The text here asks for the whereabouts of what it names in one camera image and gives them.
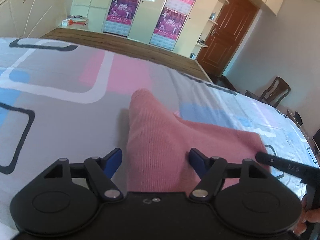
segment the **wooden door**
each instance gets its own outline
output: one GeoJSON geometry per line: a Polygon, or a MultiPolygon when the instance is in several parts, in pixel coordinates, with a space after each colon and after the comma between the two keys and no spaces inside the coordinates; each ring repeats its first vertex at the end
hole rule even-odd
{"type": "Polygon", "coordinates": [[[214,25],[197,61],[203,69],[215,76],[221,76],[231,57],[246,34],[258,8],[249,0],[229,0],[223,6],[218,25],[214,25]]]}

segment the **black controller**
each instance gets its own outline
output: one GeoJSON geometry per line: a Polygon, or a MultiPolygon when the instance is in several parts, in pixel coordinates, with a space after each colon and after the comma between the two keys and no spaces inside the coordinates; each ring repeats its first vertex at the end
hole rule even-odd
{"type": "MultiPolygon", "coordinates": [[[[319,207],[320,169],[265,153],[256,159],[302,178],[308,184],[307,207],[319,207]]],[[[192,148],[189,163],[201,181],[189,196],[124,196],[111,181],[121,161],[118,148],[84,163],[57,160],[12,199],[10,213],[20,231],[14,239],[299,239],[292,233],[302,210],[299,198],[252,159],[227,163],[192,148]],[[89,189],[71,178],[85,178],[89,189]],[[222,190],[229,178],[240,180],[222,190]]],[[[301,239],[318,236],[318,224],[308,224],[301,239]]]]}

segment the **hand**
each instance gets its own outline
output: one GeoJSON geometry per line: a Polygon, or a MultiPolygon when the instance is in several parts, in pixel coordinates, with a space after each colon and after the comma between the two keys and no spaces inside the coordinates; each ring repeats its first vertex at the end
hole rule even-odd
{"type": "Polygon", "coordinates": [[[293,232],[297,235],[300,235],[306,231],[306,221],[309,221],[311,223],[319,223],[320,222],[320,208],[319,209],[313,209],[306,212],[305,207],[307,204],[307,196],[305,195],[302,200],[302,212],[298,221],[298,224],[294,228],[293,232]]]}

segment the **wall shelf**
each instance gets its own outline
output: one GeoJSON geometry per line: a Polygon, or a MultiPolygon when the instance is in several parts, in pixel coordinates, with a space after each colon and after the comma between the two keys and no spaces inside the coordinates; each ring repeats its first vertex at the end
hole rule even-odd
{"type": "Polygon", "coordinates": [[[200,46],[200,47],[203,47],[203,48],[207,48],[207,47],[208,47],[208,45],[202,44],[202,43],[196,43],[196,45],[198,45],[198,46],[200,46]]]}
{"type": "Polygon", "coordinates": [[[209,19],[209,22],[212,22],[212,23],[215,24],[215,25],[219,25],[219,24],[217,24],[215,21],[213,21],[213,20],[211,20],[211,19],[209,19]]]}
{"type": "Polygon", "coordinates": [[[224,4],[229,4],[229,1],[228,0],[219,0],[219,2],[222,2],[224,4]]]}

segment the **controller grip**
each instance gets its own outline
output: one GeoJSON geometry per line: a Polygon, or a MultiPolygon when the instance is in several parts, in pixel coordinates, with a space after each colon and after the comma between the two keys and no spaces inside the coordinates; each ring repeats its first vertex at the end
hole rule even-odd
{"type": "MultiPolygon", "coordinates": [[[[307,185],[306,211],[320,208],[320,188],[307,185]]],[[[307,230],[301,234],[302,240],[318,240],[320,235],[320,224],[306,222],[307,230]]]]}

